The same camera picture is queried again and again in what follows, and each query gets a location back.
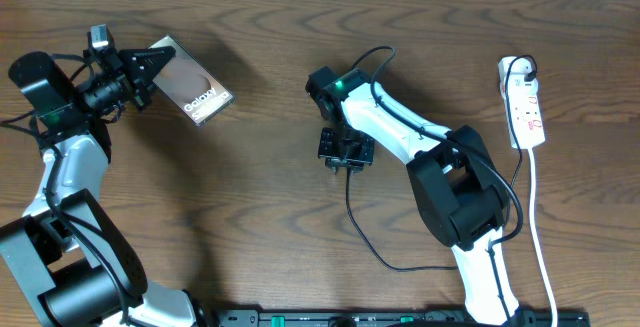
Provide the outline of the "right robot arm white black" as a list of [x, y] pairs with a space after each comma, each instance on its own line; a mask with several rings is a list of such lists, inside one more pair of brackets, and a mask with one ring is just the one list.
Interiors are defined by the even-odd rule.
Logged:
[[309, 75], [305, 90], [328, 126], [318, 156], [349, 173], [373, 161], [380, 144], [406, 167], [418, 213], [454, 254], [465, 307], [479, 324], [513, 324], [519, 303], [508, 281], [501, 242], [515, 194], [496, 171], [481, 136], [432, 123], [390, 97], [365, 72], [329, 67]]

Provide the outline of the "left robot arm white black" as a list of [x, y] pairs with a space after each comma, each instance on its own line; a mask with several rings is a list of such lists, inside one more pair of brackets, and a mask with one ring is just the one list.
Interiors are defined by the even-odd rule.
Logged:
[[87, 48], [78, 82], [42, 51], [9, 77], [32, 105], [26, 133], [45, 169], [23, 215], [1, 229], [1, 255], [44, 326], [212, 326], [187, 291], [150, 281], [132, 246], [99, 204], [111, 161], [108, 127], [127, 104], [150, 104], [171, 47]]

